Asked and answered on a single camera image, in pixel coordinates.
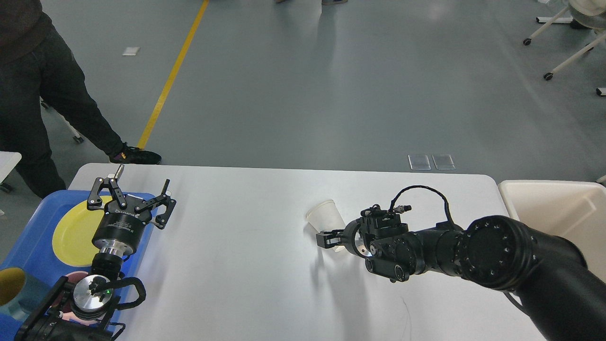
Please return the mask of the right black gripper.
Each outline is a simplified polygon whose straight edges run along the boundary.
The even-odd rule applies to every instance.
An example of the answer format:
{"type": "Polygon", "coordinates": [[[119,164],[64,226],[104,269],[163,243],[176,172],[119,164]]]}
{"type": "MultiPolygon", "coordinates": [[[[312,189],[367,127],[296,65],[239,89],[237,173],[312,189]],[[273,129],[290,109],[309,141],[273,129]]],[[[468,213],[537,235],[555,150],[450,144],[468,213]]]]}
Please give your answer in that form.
{"type": "Polygon", "coordinates": [[[316,233],[316,243],[320,248],[346,248],[350,254],[361,258],[371,258],[364,234],[361,232],[362,219],[348,223],[344,230],[321,231],[316,233]]]}

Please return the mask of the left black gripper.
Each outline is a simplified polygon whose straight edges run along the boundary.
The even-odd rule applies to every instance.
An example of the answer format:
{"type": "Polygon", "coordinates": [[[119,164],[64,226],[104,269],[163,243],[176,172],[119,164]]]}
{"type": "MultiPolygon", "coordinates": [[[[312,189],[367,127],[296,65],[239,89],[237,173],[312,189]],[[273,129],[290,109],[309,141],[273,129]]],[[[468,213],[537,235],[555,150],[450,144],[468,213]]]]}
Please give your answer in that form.
{"type": "Polygon", "coordinates": [[[119,257],[136,253],[146,225],[152,224],[160,230],[165,225],[175,209],[176,200],[171,198],[168,190],[169,180],[165,181],[161,193],[152,199],[138,203],[127,201],[121,191],[118,181],[123,174],[124,165],[119,165],[113,175],[105,178],[98,177],[91,188],[86,201],[89,211],[104,209],[104,215],[92,237],[92,243],[101,253],[114,254],[119,257]],[[99,193],[107,189],[112,196],[111,201],[103,206],[99,193]],[[152,216],[152,211],[163,206],[165,211],[152,216]]]}

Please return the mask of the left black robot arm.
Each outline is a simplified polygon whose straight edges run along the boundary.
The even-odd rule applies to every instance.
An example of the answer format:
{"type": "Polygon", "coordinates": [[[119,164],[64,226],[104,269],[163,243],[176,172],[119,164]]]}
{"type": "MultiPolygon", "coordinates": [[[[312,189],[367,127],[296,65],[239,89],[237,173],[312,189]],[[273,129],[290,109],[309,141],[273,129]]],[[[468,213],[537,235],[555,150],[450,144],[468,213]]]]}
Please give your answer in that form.
{"type": "Polygon", "coordinates": [[[146,290],[137,277],[128,277],[123,266],[139,250],[147,226],[164,229],[176,201],[169,192],[169,179],[161,193],[144,199],[124,194],[117,171],[93,183],[85,207],[102,212],[89,244],[91,256],[87,275],[70,283],[61,276],[17,330],[16,341],[114,341],[121,332],[115,325],[115,312],[136,308],[146,299],[146,290]]]}

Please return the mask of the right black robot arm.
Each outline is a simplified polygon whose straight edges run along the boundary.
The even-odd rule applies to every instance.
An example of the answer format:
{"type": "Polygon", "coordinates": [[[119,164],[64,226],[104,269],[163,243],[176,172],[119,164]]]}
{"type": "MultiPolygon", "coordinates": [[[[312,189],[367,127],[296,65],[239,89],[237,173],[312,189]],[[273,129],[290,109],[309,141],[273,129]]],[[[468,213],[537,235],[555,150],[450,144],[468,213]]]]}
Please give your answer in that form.
{"type": "Polygon", "coordinates": [[[442,193],[446,220],[410,231],[401,214],[411,206],[372,205],[345,224],[331,199],[306,214],[318,246],[342,247],[365,259],[368,272],[392,283],[429,271],[461,277],[503,293],[548,341],[605,339],[605,283],[569,240],[503,215],[457,225],[442,193]]]}

